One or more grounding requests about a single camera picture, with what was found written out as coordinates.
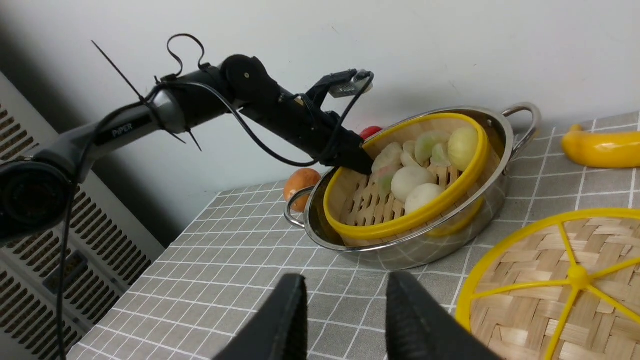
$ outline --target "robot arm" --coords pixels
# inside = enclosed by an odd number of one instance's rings
[[[190,132],[231,109],[301,149],[314,162],[371,173],[372,159],[362,149],[363,140],[344,129],[335,112],[320,109],[327,94],[343,97],[368,90],[371,73],[332,74],[306,94],[293,95],[271,79],[256,58],[233,55],[218,67],[198,67],[190,74],[162,78],[144,101],[64,133],[28,158],[1,165],[0,247],[61,222],[66,199],[75,191],[71,184],[82,183],[104,155],[157,130]]]

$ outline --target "black cable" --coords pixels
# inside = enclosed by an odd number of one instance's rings
[[[249,137],[262,150],[264,150],[267,154],[271,155],[272,157],[274,157],[278,161],[281,161],[281,162],[283,162],[283,163],[285,163],[287,165],[291,165],[291,166],[294,166],[294,167],[309,167],[309,166],[314,165],[314,164],[317,163],[317,160],[309,161],[308,163],[298,163],[296,161],[284,158],[281,155],[279,155],[278,153],[276,153],[275,151],[271,150],[265,143],[262,142],[262,140],[260,140],[260,138],[258,138],[258,136],[256,136],[256,134],[253,132],[253,130],[251,130],[251,128],[249,127],[249,125],[247,125],[247,123],[244,121],[244,119],[242,119],[242,117],[237,112],[237,110],[234,109],[233,105],[231,105],[231,103],[229,103],[229,101],[226,100],[224,96],[222,96],[216,89],[212,88],[211,86],[205,85],[205,84],[202,84],[202,83],[196,83],[194,81],[181,81],[179,84],[180,85],[197,86],[197,87],[203,88],[203,89],[209,91],[210,93],[212,93],[213,95],[215,95],[220,101],[222,101],[222,103],[228,108],[228,110],[231,111],[231,114],[233,114],[233,116],[236,117],[236,120],[240,123],[240,126],[242,126],[242,128],[244,129],[244,131],[246,131],[246,133],[249,135]]]
[[[335,128],[333,129],[333,134],[331,134],[331,137],[329,138],[329,142],[326,144],[324,151],[320,154],[320,156],[318,156],[320,160],[325,160],[327,156],[329,156],[329,154],[333,149],[333,145],[338,140],[338,134],[340,133],[340,128],[342,127],[342,123],[344,122],[344,119],[347,117],[347,115],[349,115],[349,111],[351,111],[351,108],[356,104],[356,102],[362,96],[362,94],[364,94],[365,91],[367,91],[367,89],[369,88],[369,86],[371,86],[371,83],[373,82],[374,74],[373,72],[369,71],[367,72],[367,75],[369,76],[369,79],[367,80],[365,85],[357,92],[357,94],[353,97],[353,99],[349,101],[349,104],[342,112],[342,115],[340,116],[338,123],[335,125]]]
[[[58,352],[60,353],[60,359],[66,360],[67,355],[65,353],[65,325],[63,320],[63,311],[64,311],[64,291],[65,291],[65,262],[67,259],[67,246],[69,241],[69,232],[71,230],[71,218],[73,214],[73,201],[76,197],[76,188],[80,183],[80,177],[83,173],[84,166],[86,164],[86,159],[89,154],[89,151],[93,147],[93,143],[95,142],[96,137],[102,130],[115,119],[118,115],[123,112],[136,108],[140,105],[144,105],[148,100],[153,98],[158,91],[160,90],[160,86],[154,87],[154,89],[149,93],[149,95],[143,99],[143,101],[138,101],[133,104],[129,104],[127,106],[123,106],[109,115],[107,115],[104,119],[102,119],[98,125],[93,130],[93,133],[86,145],[84,146],[82,155],[80,156],[80,160],[76,164],[76,173],[73,174],[73,178],[70,184],[69,197],[67,199],[67,213],[65,215],[65,226],[62,234],[62,242],[60,243],[60,269],[58,277],[60,278],[60,282],[58,283],[58,294],[56,294],[56,328],[58,333]]]

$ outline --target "white wall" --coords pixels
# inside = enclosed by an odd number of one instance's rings
[[[537,104],[547,120],[576,121],[640,108],[640,8],[618,1],[18,1],[0,0],[16,51],[81,122],[135,97],[90,40],[140,89],[174,72],[166,39],[196,35],[206,61],[258,56],[292,92],[349,68],[376,73],[346,126],[360,130],[456,104],[501,110]],[[177,52],[195,68],[188,40]],[[341,110],[347,100],[326,103]],[[256,129],[278,152],[306,156]],[[186,225],[215,192],[289,176],[231,117],[195,131],[203,146],[157,133],[115,154],[115,174],[144,184],[169,219]],[[230,148],[223,143],[232,142]]]

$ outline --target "pot handle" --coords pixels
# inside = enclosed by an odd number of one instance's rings
[[[309,186],[308,188],[304,188],[300,191],[298,191],[297,193],[293,194],[293,196],[291,197],[291,199],[289,199],[289,201],[287,201],[287,206],[284,208],[284,218],[287,219],[287,221],[295,226],[295,227],[299,227],[300,229],[304,229],[305,228],[305,223],[303,223],[302,221],[298,220],[297,218],[293,217],[293,214],[291,213],[291,207],[293,206],[293,203],[296,202],[296,200],[298,200],[300,197],[306,195],[307,193],[310,193],[314,190],[315,186]]]
[[[502,116],[509,117],[521,111],[528,111],[531,113],[531,127],[529,127],[529,130],[527,130],[522,139],[520,139],[520,141],[513,146],[513,150],[511,151],[511,158],[509,160],[515,158],[520,151],[522,151],[525,147],[527,147],[527,145],[529,145],[529,143],[531,143],[531,140],[536,137],[536,133],[538,132],[540,124],[542,123],[542,114],[540,113],[540,109],[538,109],[537,106],[531,104],[530,102],[520,102],[518,104],[515,104],[512,107],[504,110],[502,112]]]

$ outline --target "stainless steel pot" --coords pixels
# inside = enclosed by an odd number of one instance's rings
[[[507,117],[521,111],[532,115],[529,130],[514,145],[514,133]],[[460,249],[474,239],[494,218],[504,204],[508,190],[508,166],[512,159],[526,147],[541,123],[540,110],[533,104],[516,104],[501,114],[475,107],[446,108],[430,111],[416,117],[434,113],[460,113],[477,121],[487,131],[491,146],[501,156],[499,166],[489,180],[468,201],[456,211],[449,213],[429,227],[411,232],[394,241],[366,247],[348,247],[342,237],[333,230],[324,214],[323,199],[326,187],[337,168],[327,172],[313,187],[300,190],[287,203],[284,216],[293,226],[306,230],[309,237],[318,245],[337,251],[361,266],[400,270],[428,264]],[[291,214],[291,206],[303,195],[311,193],[307,201],[303,220]]]

